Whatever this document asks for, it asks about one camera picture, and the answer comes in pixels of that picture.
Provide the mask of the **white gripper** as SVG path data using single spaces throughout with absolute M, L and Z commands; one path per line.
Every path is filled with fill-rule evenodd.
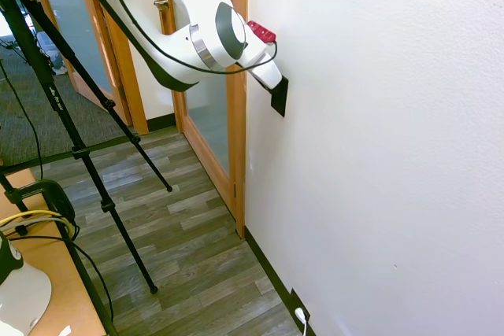
M 265 88 L 274 89 L 280 84 L 283 76 L 270 57 L 263 57 L 260 65 L 250 70 L 250 74 Z

